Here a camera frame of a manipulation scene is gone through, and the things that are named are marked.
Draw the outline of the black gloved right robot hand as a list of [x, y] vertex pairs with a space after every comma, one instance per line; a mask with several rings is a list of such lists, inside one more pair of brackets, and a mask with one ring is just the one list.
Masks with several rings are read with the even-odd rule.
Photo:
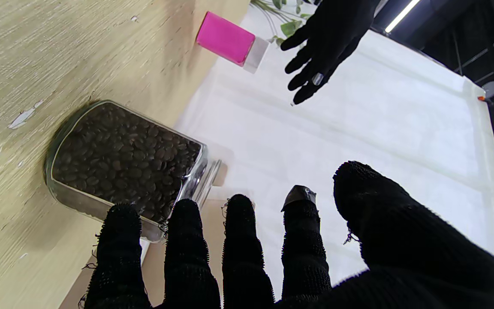
[[208, 265], [198, 205], [176, 203], [167, 223], [160, 309], [494, 309], [494, 256], [366, 164], [348, 161], [334, 199], [367, 265], [331, 285], [316, 195], [296, 185], [282, 207], [282, 296], [274, 299], [253, 204], [226, 203], [222, 290]]

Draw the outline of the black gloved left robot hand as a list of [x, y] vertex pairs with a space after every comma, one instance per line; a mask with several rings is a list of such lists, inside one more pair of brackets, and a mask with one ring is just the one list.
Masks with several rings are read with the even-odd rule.
[[371, 28], [379, 3], [322, 0], [307, 22], [281, 43], [282, 51], [305, 44], [285, 68], [287, 74], [300, 70], [288, 83], [288, 90], [296, 91], [293, 105], [311, 98], [354, 53]]

